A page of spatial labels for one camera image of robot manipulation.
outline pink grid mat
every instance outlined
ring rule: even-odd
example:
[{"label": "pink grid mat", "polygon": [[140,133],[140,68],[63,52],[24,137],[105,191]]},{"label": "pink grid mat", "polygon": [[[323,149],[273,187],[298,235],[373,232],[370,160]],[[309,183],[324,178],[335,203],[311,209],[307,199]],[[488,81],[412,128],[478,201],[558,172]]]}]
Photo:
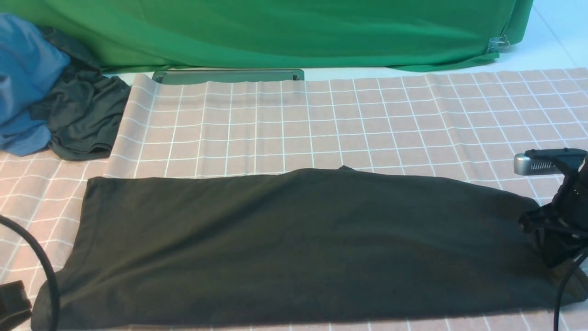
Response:
[{"label": "pink grid mat", "polygon": [[[94,176],[205,178],[345,164],[456,178],[545,203],[562,178],[519,177],[512,159],[562,147],[588,148],[585,68],[177,86],[139,75],[110,159],[0,153],[0,213],[27,227],[59,269],[78,228],[85,179]],[[0,280],[18,279],[34,299],[45,276],[32,250],[0,229]],[[566,309],[562,329],[588,330],[587,312],[588,304]],[[541,331],[551,329],[550,318],[534,312],[269,329]]]}]

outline black cloth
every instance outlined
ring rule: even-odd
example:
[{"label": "black cloth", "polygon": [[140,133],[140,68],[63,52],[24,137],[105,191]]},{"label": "black cloth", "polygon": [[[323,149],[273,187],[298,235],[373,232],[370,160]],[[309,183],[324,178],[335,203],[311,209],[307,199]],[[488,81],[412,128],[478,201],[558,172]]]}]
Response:
[{"label": "black cloth", "polygon": [[76,39],[55,28],[38,28],[71,63],[44,100],[30,107],[31,118],[47,120],[49,148],[64,160],[110,156],[131,88],[118,77],[103,76],[98,61]]},{"label": "black cloth", "polygon": [[[548,309],[517,224],[534,200],[343,168],[202,180],[92,178],[57,278],[61,329],[230,326]],[[587,297],[577,272],[564,303]],[[45,330],[49,295],[36,299]]]}]

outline white surface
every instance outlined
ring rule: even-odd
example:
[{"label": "white surface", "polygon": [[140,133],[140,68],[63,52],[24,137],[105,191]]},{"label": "white surface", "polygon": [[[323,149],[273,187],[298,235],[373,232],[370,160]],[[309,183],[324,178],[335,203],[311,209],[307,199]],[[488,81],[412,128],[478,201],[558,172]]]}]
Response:
[{"label": "white surface", "polygon": [[[520,71],[588,67],[588,0],[534,0],[521,43],[500,54],[494,63],[451,72]],[[390,68],[304,69],[305,80],[422,75]],[[119,75],[128,84],[136,74]]]}]

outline green fabric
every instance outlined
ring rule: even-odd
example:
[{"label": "green fabric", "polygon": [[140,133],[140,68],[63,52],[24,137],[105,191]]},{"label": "green fabric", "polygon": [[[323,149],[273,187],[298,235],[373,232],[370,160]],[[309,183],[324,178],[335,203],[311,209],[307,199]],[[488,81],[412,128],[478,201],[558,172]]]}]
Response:
[{"label": "green fabric", "polygon": [[85,43],[110,71],[162,67],[487,64],[522,39],[532,0],[3,0],[0,11]]}]

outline folded black shirt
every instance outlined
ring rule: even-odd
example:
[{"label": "folded black shirt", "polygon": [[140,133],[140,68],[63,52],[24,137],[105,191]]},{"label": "folded black shirt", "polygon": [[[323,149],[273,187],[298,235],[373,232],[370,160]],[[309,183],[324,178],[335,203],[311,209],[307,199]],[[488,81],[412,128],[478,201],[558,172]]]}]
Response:
[{"label": "folded black shirt", "polygon": [[[342,168],[201,180],[92,178],[57,272],[60,329],[234,326],[548,309],[517,219],[534,200]],[[572,277],[564,304],[587,297]],[[33,330],[49,316],[46,284]]]}]

